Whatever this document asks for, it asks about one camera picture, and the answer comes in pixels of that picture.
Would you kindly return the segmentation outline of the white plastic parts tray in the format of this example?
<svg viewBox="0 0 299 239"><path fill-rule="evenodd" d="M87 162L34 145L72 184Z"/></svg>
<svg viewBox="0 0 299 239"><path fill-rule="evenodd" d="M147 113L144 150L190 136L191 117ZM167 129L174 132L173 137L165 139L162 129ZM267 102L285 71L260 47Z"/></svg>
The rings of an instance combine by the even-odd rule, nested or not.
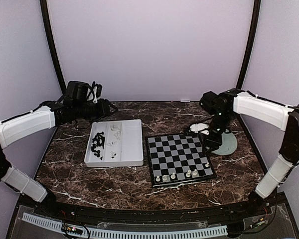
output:
<svg viewBox="0 0 299 239"><path fill-rule="evenodd" d="M94 122L84 162L89 168L142 166L142 121L133 119Z"/></svg>

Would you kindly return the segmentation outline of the black and grey chessboard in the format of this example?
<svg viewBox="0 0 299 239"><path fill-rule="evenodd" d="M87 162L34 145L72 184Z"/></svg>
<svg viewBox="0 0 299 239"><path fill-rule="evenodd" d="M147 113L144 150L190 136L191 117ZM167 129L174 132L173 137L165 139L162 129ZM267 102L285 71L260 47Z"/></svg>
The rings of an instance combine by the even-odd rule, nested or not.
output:
<svg viewBox="0 0 299 239"><path fill-rule="evenodd" d="M146 138L147 156L151 184L153 188L172 187L191 182L202 182L216 178L213 165L202 148L199 137L195 134L167 134L148 136ZM198 175L187 178L188 170L197 170ZM162 175L168 175L168 180L163 182Z"/></svg>

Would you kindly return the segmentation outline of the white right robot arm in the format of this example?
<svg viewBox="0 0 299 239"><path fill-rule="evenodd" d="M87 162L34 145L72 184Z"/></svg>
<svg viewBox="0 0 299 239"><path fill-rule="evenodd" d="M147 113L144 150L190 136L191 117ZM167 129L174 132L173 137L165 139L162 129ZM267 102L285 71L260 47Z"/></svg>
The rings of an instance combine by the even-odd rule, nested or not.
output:
<svg viewBox="0 0 299 239"><path fill-rule="evenodd" d="M222 93L206 92L200 106L212 116L204 136L204 146L216 151L227 144L225 130L237 116L248 121L261 156L268 170L253 190L253 197L244 211L255 216L264 207L263 199L284 183L291 171L299 165L299 105L278 103L241 89Z"/></svg>

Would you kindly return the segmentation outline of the white chess king piece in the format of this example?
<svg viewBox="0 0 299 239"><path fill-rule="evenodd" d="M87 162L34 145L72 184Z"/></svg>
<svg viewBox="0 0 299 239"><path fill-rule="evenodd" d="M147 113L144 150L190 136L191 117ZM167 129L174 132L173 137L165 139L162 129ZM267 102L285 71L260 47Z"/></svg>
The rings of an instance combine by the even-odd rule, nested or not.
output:
<svg viewBox="0 0 299 239"><path fill-rule="evenodd" d="M185 176L189 178L191 176L191 170L188 170Z"/></svg>

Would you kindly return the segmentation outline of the white chess rook piece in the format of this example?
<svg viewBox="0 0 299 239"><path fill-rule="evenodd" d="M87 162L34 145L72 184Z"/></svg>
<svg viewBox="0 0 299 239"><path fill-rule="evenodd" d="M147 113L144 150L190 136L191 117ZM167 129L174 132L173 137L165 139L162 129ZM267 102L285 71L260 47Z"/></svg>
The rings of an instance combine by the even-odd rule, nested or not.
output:
<svg viewBox="0 0 299 239"><path fill-rule="evenodd" d="M165 182L168 180L168 175L162 175L162 181Z"/></svg>

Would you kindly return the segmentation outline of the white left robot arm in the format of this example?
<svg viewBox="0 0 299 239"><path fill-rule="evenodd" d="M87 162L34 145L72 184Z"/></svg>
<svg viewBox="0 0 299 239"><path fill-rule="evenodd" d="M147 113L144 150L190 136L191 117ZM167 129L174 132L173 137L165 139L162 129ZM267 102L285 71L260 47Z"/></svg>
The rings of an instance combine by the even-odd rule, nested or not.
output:
<svg viewBox="0 0 299 239"><path fill-rule="evenodd" d="M7 160L3 150L43 130L78 119L99 120L116 111L117 108L106 99L98 99L96 103L83 102L76 106L67 106L58 101L45 101L34 110L0 121L0 181L41 203L41 209L48 216L56 217L60 213L60 205L51 199L54 194L17 169Z"/></svg>

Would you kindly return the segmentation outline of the white chess pawn piece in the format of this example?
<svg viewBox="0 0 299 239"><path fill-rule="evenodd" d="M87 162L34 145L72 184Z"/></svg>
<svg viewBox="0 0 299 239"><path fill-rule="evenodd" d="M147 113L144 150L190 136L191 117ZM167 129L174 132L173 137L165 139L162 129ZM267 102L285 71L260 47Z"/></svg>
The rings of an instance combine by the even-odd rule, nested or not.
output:
<svg viewBox="0 0 299 239"><path fill-rule="evenodd" d="M174 179L176 178L176 174L173 172L173 173L171 174L170 178L171 178L172 180L174 180Z"/></svg>

